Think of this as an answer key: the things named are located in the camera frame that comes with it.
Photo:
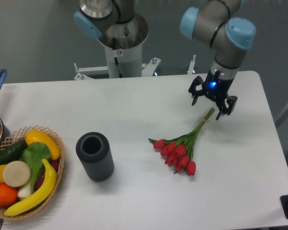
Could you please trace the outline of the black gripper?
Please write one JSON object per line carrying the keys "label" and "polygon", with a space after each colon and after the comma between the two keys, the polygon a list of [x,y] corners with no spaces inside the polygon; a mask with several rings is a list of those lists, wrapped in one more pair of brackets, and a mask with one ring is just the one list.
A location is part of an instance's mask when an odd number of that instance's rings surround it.
{"label": "black gripper", "polygon": [[[192,106],[198,100],[198,97],[205,96],[216,102],[219,109],[216,120],[222,115],[230,115],[234,110],[237,102],[237,96],[229,96],[228,90],[233,82],[233,79],[221,79],[221,72],[217,70],[215,73],[208,72],[205,81],[200,76],[197,76],[191,83],[188,92],[192,95]],[[201,90],[197,90],[197,86],[202,86]]]}

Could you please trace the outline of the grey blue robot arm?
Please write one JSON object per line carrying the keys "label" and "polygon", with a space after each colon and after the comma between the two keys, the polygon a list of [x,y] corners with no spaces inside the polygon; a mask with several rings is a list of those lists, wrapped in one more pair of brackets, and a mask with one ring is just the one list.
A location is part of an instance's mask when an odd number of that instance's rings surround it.
{"label": "grey blue robot arm", "polygon": [[[189,87],[193,103],[200,96],[215,102],[219,115],[229,115],[237,102],[228,90],[251,48],[256,28],[247,19],[233,17],[240,0],[211,0],[203,9],[189,8],[180,22],[180,32],[215,50],[205,79],[195,78]],[[134,10],[132,0],[82,0],[73,20],[89,38],[104,47],[111,78],[142,77],[142,45],[148,24]]]}

